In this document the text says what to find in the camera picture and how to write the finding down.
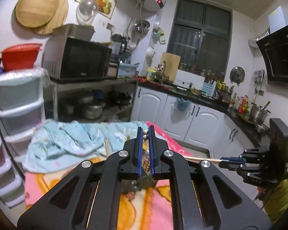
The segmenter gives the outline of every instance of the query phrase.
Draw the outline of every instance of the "cabinet handle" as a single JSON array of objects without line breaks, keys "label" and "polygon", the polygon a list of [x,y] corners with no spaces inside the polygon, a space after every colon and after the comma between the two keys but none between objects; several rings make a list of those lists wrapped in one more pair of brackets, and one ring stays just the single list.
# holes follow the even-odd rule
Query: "cabinet handle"
[{"label": "cabinet handle", "polygon": [[236,128],[234,128],[231,132],[230,132],[230,134],[229,134],[229,139],[232,139],[231,138],[231,135],[232,135],[232,133],[233,133],[233,131],[235,130]]},{"label": "cabinet handle", "polygon": [[195,115],[196,117],[197,117],[199,111],[200,111],[200,107],[198,107],[197,113]]},{"label": "cabinet handle", "polygon": [[236,135],[236,133],[238,132],[238,130],[235,131],[233,137],[232,137],[232,141],[234,141],[234,136]]},{"label": "cabinet handle", "polygon": [[193,111],[192,111],[192,113],[191,113],[191,116],[193,115],[193,113],[194,113],[194,110],[195,110],[195,106],[193,107]]}]

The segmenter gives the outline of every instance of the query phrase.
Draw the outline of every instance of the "metal shelf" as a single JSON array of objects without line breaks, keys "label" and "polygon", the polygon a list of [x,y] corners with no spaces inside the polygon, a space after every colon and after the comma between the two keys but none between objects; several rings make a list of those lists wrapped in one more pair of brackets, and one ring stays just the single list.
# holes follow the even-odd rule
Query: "metal shelf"
[{"label": "metal shelf", "polygon": [[55,86],[57,88],[57,92],[65,92],[79,89],[87,89],[87,88],[99,88],[107,85],[119,85],[124,83],[136,83],[138,81],[137,78],[117,78],[116,80],[104,79],[100,81],[91,81],[91,82],[81,82],[81,83],[56,83],[54,81],[50,81],[50,85]]},{"label": "metal shelf", "polygon": [[116,105],[116,106],[112,106],[109,108],[105,108],[103,110],[101,117],[94,119],[94,120],[93,119],[86,119],[86,118],[83,118],[83,116],[80,117],[77,115],[71,115],[71,116],[59,115],[59,120],[60,120],[60,122],[66,122],[66,123],[71,122],[73,120],[77,120],[79,123],[101,123],[101,122],[105,122],[107,119],[110,119],[114,115],[117,115],[121,112],[124,112],[128,109],[131,109],[132,107],[133,107],[133,104],[130,103],[130,104],[125,105],[125,106],[118,107]]}]

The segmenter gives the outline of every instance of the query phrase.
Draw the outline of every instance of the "microwave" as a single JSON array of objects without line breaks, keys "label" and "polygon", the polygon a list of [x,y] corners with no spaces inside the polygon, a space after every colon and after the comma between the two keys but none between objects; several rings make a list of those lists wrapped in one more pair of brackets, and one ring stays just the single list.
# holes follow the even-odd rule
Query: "microwave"
[{"label": "microwave", "polygon": [[56,35],[46,43],[42,67],[58,82],[101,80],[111,52],[99,43]]}]

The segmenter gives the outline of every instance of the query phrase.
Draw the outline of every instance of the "blue container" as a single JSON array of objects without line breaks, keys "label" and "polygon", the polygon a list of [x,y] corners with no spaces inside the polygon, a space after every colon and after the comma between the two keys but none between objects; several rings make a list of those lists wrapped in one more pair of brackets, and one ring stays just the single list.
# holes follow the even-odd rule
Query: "blue container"
[{"label": "blue container", "polygon": [[133,77],[136,70],[136,65],[121,63],[118,68],[117,76]]}]

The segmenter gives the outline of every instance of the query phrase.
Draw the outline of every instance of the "microwave door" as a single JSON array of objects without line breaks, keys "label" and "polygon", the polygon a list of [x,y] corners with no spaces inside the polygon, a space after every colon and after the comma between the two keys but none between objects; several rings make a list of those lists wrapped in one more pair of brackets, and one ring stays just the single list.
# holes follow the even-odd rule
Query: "microwave door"
[{"label": "microwave door", "polygon": [[68,38],[61,67],[61,80],[103,79],[107,48]]}]

